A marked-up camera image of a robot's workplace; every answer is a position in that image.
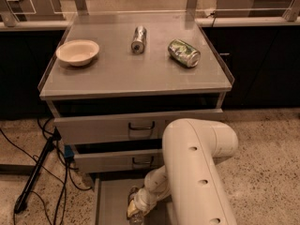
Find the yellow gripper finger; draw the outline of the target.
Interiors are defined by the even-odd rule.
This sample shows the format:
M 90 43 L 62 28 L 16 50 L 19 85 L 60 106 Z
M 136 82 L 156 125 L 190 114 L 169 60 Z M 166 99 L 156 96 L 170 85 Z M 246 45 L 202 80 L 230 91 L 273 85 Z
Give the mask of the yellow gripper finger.
M 134 215 L 138 214 L 140 210 L 136 207 L 133 200 L 131 200 L 127 206 L 127 218 L 132 218 Z

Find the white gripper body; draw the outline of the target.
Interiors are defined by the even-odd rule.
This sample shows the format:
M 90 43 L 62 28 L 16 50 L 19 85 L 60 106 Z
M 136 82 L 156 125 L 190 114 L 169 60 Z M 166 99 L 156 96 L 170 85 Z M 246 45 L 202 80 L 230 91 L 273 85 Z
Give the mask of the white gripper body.
M 144 213 L 150 212 L 157 205 L 157 196 L 155 193 L 142 187 L 134 196 L 135 206 Z

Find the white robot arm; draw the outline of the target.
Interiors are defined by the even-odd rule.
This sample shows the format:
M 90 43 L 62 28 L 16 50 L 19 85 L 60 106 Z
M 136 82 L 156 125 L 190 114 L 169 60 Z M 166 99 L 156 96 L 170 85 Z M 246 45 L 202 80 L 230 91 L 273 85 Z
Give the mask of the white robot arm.
M 237 225 L 214 162 L 232 156 L 237 148 L 235 131 L 224 123 L 172 121 L 162 136 L 164 165 L 129 192 L 129 224 L 144 225 L 144 217 L 158 202 L 171 197 L 178 225 Z

